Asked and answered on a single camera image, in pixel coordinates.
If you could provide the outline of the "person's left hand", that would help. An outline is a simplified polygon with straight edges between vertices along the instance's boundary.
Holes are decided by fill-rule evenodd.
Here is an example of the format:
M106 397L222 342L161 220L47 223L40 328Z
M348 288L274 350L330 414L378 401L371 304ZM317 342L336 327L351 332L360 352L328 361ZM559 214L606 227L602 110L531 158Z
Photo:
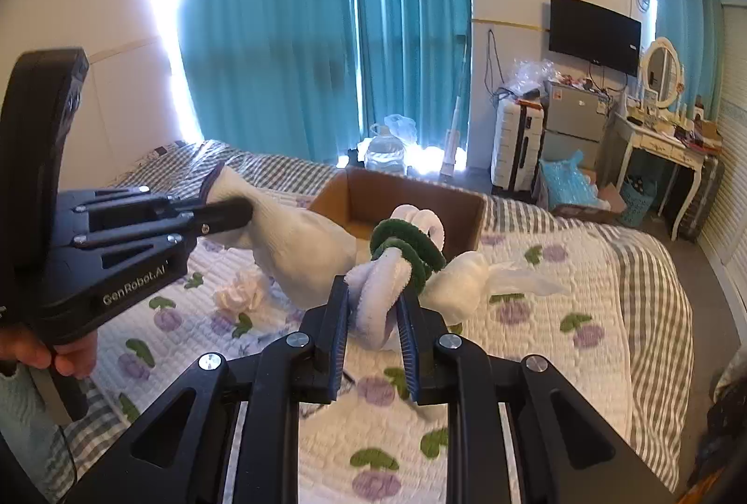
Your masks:
M76 379L87 378L95 369L98 358L96 331L50 351L27 327L16 324L2 327L0 345L3 363L21 363L38 370L53 366L62 376L75 376Z

